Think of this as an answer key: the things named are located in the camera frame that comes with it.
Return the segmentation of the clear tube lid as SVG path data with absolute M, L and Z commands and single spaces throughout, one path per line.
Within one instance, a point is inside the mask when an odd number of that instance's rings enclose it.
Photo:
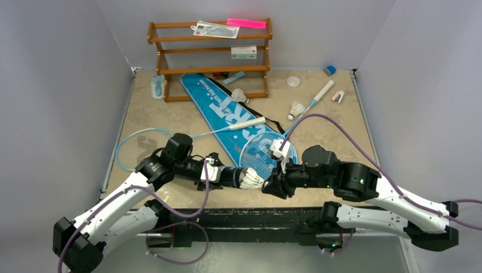
M 296 88 L 300 85 L 301 80 L 296 76 L 289 76 L 286 79 L 286 84 L 291 88 Z

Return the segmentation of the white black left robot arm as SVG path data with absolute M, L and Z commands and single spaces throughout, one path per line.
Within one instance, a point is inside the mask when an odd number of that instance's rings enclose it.
M 53 228 L 58 272 L 64 267 L 69 272 L 92 272 L 122 241 L 144 231 L 164 232 L 169 227 L 169 217 L 164 212 L 182 219 L 197 217 L 204 210 L 211 189 L 259 187 L 259 183 L 251 182 L 251 169 L 225 166 L 215 155 L 195 160 L 192 149 L 193 138 L 176 133 L 164 147 L 142 159 L 102 201 L 72 220 L 59 219 Z M 193 180 L 205 192 L 200 208 L 192 213 L 172 208 L 156 194 L 176 176 Z

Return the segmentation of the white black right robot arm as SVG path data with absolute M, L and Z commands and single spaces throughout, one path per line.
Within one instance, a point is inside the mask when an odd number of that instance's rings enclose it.
M 302 154 L 302 164 L 289 161 L 273 169 L 262 192 L 278 198 L 292 197 L 296 188 L 332 189 L 344 201 L 365 202 L 370 208 L 327 201 L 320 216 L 308 218 L 301 230 L 317 233 L 369 229 L 391 233 L 421 249 L 440 252 L 459 244 L 459 232 L 449 224 L 458 216 L 453 201 L 435 202 L 400 188 L 395 190 L 380 172 L 355 162 L 343 162 L 319 145 Z

